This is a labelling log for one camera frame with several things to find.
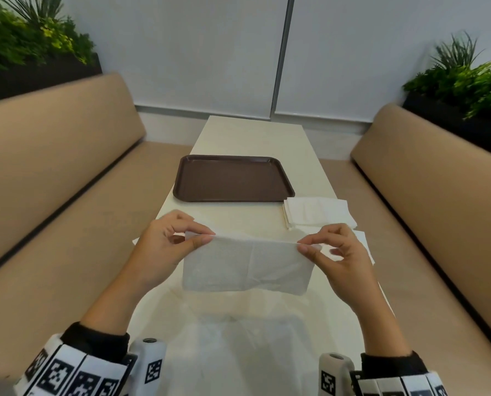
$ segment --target bench backrest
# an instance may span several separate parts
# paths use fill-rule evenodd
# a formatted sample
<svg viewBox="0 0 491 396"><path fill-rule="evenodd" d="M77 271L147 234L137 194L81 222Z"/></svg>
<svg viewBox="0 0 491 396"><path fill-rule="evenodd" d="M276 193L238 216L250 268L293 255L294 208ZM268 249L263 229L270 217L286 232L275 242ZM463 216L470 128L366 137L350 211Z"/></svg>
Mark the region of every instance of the bench backrest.
<svg viewBox="0 0 491 396"><path fill-rule="evenodd" d="M491 153L391 104L352 157L491 327Z"/></svg>
<svg viewBox="0 0 491 396"><path fill-rule="evenodd" d="M0 258L144 134L118 74L0 101Z"/></svg>

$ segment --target white napkin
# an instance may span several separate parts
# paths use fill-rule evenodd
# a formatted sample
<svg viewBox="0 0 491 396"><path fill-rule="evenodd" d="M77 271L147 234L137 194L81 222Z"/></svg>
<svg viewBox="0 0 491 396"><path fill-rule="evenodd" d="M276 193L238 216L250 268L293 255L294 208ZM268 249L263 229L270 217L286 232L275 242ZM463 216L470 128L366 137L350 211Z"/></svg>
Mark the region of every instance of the white napkin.
<svg viewBox="0 0 491 396"><path fill-rule="evenodd" d="M183 288L197 292L253 288L303 295L314 264L296 243L220 234L189 254L183 263Z"/></svg>
<svg viewBox="0 0 491 396"><path fill-rule="evenodd" d="M345 223L354 229L358 224L348 211L346 200L327 197L289 197L284 200L288 228L294 226L324 226Z"/></svg>
<svg viewBox="0 0 491 396"><path fill-rule="evenodd" d="M306 233L307 235L311 235L311 234L317 233L317 232L319 232L321 230L320 227L314 227L314 226L296 226L295 229L298 229L298 230ZM355 237L367 249L367 251L369 253L370 261L372 261L372 265L374 265L375 264L375 261L372 258L372 254L370 254L369 244L367 243L367 237L365 236L365 232L362 232L362 231L354 231L354 234L355 234ZM327 255L328 257L330 257L334 261L342 260L343 259L342 257L330 253L330 250L332 250L332 249L334 249L334 247L329 246L327 244L324 244L324 245L322 245L321 253L324 254L324 255Z"/></svg>

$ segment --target bench cushion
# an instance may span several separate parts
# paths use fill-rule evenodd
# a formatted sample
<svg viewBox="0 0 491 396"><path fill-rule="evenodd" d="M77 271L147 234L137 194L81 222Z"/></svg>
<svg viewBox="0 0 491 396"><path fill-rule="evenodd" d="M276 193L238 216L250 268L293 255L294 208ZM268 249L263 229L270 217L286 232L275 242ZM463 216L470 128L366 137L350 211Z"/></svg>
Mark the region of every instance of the bench cushion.
<svg viewBox="0 0 491 396"><path fill-rule="evenodd" d="M117 74L0 101L0 257L143 136Z"/></svg>
<svg viewBox="0 0 491 396"><path fill-rule="evenodd" d="M367 236L381 287L410 345L448 394L491 396L491 343L350 161L322 160Z"/></svg>
<svg viewBox="0 0 491 396"><path fill-rule="evenodd" d="M17 379L115 277L190 149L137 146L0 268L0 379Z"/></svg>
<svg viewBox="0 0 491 396"><path fill-rule="evenodd" d="M491 327L491 153L391 104L352 156Z"/></svg>

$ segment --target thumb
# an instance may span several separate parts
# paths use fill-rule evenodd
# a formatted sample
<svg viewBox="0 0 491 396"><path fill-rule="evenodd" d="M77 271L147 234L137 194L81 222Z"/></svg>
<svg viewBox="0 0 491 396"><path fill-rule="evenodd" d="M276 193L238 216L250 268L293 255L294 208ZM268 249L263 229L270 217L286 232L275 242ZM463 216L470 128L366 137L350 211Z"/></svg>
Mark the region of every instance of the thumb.
<svg viewBox="0 0 491 396"><path fill-rule="evenodd" d="M309 246L308 244L297 245L297 250L327 275L328 272L332 270L332 266L335 264L335 261L329 259L327 256L322 254L320 250L317 250L315 247Z"/></svg>
<svg viewBox="0 0 491 396"><path fill-rule="evenodd" d="M181 261L194 250L209 243L213 239L210 235L198 235L173 246L176 261Z"/></svg>

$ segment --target table surface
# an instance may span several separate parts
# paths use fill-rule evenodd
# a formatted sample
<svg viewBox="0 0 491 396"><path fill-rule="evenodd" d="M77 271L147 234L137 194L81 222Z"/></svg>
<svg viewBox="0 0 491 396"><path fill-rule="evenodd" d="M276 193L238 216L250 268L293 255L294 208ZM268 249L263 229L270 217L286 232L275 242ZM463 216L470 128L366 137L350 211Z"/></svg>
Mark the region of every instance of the table surface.
<svg viewBox="0 0 491 396"><path fill-rule="evenodd" d="M275 157L296 196L336 197L300 125L211 116L192 154ZM287 233L282 203L183 203L170 191L158 216L175 208L223 230ZM361 367L358 320L318 268L303 296L185 292L182 274L183 262L139 303L128 329L132 339L167 343L158 394L315 396L322 353L342 353Z"/></svg>

